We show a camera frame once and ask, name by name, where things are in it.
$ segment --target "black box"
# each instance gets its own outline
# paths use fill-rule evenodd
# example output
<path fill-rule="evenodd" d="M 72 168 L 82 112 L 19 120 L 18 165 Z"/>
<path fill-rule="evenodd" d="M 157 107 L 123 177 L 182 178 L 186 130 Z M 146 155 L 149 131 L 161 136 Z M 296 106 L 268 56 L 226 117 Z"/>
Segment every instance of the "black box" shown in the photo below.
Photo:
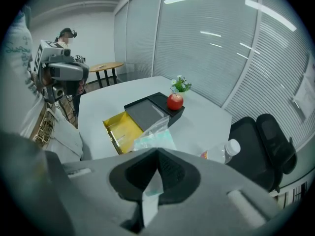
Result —
<path fill-rule="evenodd" d="M 182 106 L 179 110 L 173 111 L 167 107 L 168 97 L 161 92 L 152 94 L 143 99 L 134 101 L 124 106 L 125 111 L 133 121 L 143 130 L 147 130 L 154 123 L 163 117 L 170 116 L 168 127 L 176 122 L 185 109 Z"/>

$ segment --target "black office chair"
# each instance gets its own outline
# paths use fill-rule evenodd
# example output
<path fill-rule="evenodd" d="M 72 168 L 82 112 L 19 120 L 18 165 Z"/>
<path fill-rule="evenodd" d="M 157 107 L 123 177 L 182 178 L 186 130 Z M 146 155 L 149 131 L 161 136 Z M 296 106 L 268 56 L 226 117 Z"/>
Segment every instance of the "black office chair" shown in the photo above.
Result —
<path fill-rule="evenodd" d="M 257 122 L 245 117 L 231 126 L 230 139 L 241 146 L 241 152 L 228 165 L 267 191 L 277 190 L 283 173 L 289 174 L 296 166 L 295 148 L 285 138 L 276 119 L 263 114 Z"/>

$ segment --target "table leg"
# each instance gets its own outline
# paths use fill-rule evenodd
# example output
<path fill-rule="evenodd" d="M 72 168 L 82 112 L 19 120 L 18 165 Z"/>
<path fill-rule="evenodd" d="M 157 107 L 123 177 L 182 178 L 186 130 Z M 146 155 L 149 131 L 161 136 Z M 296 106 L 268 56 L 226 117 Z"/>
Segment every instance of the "table leg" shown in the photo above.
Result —
<path fill-rule="evenodd" d="M 106 78 L 107 85 L 109 86 L 109 80 L 108 80 L 107 71 L 106 71 L 106 70 L 104 70 L 104 73 L 105 73 L 105 78 Z"/>
<path fill-rule="evenodd" d="M 115 69 L 112 68 L 114 84 L 117 84 Z"/>
<path fill-rule="evenodd" d="M 102 88 L 103 88 L 103 85 L 102 85 L 102 81 L 100 80 L 99 72 L 96 72 L 96 76 L 97 76 L 99 88 L 102 89 Z"/>

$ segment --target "plastic bag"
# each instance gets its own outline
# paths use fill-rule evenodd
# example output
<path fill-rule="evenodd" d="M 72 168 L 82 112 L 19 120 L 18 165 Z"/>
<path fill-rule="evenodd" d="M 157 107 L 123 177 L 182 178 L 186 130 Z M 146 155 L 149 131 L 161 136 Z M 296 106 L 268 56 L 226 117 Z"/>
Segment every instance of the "plastic bag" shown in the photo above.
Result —
<path fill-rule="evenodd" d="M 139 138 L 133 141 L 130 150 L 137 151 L 143 148 L 168 148 L 176 150 L 173 138 L 168 129 L 169 116 L 166 116 L 144 131 Z"/>

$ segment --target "white table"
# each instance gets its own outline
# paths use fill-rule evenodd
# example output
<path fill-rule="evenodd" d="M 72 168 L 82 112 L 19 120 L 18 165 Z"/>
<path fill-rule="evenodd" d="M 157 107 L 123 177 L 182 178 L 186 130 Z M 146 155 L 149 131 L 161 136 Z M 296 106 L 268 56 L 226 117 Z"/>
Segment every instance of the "white table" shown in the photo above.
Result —
<path fill-rule="evenodd" d="M 156 92 L 171 93 L 171 82 L 165 77 L 150 77 L 101 88 L 81 96 L 79 131 L 92 159 L 118 155 L 103 125 L 124 111 L 124 105 Z M 232 116 L 203 96 L 188 91 L 185 110 L 169 128 L 177 150 L 200 155 L 226 142 Z"/>

